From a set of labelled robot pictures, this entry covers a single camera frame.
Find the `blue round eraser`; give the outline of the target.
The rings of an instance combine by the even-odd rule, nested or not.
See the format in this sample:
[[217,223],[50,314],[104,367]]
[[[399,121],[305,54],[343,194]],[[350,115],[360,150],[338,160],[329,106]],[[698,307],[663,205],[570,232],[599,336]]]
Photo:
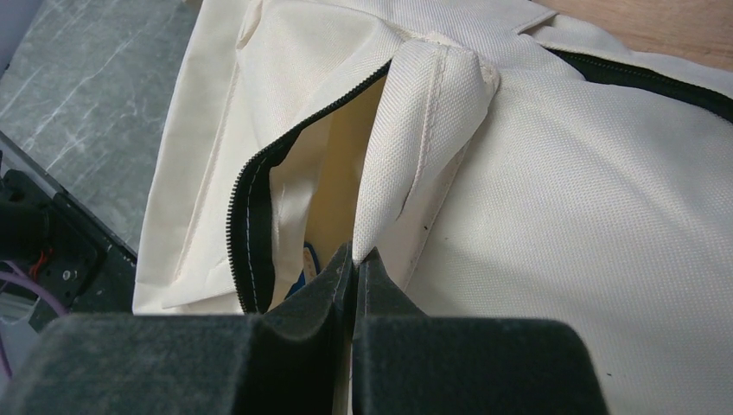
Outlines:
[[306,284],[315,279],[321,272],[320,262],[318,260],[314,247],[309,242],[303,243],[303,268],[298,280],[290,287],[285,298],[289,298],[296,292],[301,290]]

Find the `beige canvas backpack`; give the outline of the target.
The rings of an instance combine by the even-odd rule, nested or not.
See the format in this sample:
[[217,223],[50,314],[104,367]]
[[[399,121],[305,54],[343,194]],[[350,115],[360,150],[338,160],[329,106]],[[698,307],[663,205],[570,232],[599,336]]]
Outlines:
[[531,1],[206,1],[138,315],[265,313],[303,243],[439,316],[569,324],[614,414],[732,411],[732,75]]

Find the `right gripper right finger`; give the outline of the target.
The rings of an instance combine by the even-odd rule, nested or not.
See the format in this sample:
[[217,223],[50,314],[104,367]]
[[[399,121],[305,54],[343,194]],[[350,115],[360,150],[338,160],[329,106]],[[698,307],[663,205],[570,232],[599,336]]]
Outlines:
[[359,265],[356,414],[605,414],[590,354],[567,324],[426,315],[377,251]]

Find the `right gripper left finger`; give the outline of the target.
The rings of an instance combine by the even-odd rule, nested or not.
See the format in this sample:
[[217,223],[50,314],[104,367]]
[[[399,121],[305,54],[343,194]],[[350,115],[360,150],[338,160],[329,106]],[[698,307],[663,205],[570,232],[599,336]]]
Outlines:
[[346,414],[350,245],[266,314],[72,314],[50,323],[4,414]]

